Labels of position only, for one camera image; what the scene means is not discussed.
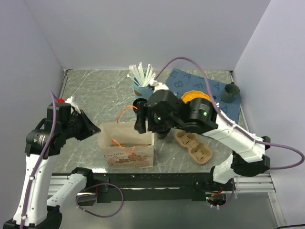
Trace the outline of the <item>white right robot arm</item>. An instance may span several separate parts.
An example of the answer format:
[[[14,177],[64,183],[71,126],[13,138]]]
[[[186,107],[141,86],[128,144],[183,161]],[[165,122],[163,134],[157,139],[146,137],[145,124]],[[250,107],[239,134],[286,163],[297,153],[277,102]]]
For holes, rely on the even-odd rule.
[[[171,91],[159,90],[133,105],[137,115],[134,129],[140,134],[150,131],[167,135],[176,128],[212,138],[232,150],[224,162],[211,169],[208,184],[213,190],[221,189],[234,176],[254,177],[270,168],[270,158],[265,155],[265,143],[270,140],[241,128],[203,92],[190,91],[178,98]]]

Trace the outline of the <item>brown paper takeout bag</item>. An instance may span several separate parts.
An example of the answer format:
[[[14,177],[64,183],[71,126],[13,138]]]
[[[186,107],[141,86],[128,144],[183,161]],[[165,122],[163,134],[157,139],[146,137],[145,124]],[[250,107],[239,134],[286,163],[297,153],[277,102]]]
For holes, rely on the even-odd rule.
[[[103,154],[102,158],[112,169],[133,169],[152,167],[154,161],[155,136],[152,132],[139,134],[134,129],[135,122],[121,122],[120,118],[128,108],[126,106],[115,122],[102,123],[97,142]]]

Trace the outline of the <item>black takeout coffee cup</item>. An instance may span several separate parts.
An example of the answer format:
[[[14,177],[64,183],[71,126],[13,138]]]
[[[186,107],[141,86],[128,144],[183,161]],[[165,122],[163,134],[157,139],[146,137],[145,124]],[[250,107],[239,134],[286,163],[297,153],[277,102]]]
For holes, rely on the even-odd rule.
[[[170,129],[167,129],[167,130],[164,130],[164,131],[160,131],[160,132],[157,132],[156,135],[157,135],[157,138],[158,139],[164,139],[167,137],[167,135],[169,134],[170,132]]]

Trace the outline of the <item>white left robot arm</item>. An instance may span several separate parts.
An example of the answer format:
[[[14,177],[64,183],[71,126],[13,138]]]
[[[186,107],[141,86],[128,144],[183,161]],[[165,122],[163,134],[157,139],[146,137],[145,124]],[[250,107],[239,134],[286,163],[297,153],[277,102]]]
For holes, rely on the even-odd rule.
[[[19,206],[5,229],[58,229],[62,212],[80,191],[94,188],[93,171],[77,167],[64,185],[48,196],[61,148],[70,138],[84,140],[100,132],[74,102],[50,104],[47,116],[26,137],[26,174]]]

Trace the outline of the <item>brown cardboard cup carrier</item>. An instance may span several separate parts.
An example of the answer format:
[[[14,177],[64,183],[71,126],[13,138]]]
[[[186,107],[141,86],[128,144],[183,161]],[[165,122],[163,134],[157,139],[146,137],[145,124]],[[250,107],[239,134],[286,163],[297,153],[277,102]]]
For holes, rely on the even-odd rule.
[[[181,147],[187,149],[189,156],[195,163],[204,165],[212,159],[212,150],[206,143],[198,140],[197,134],[178,130],[175,133],[175,140]]]

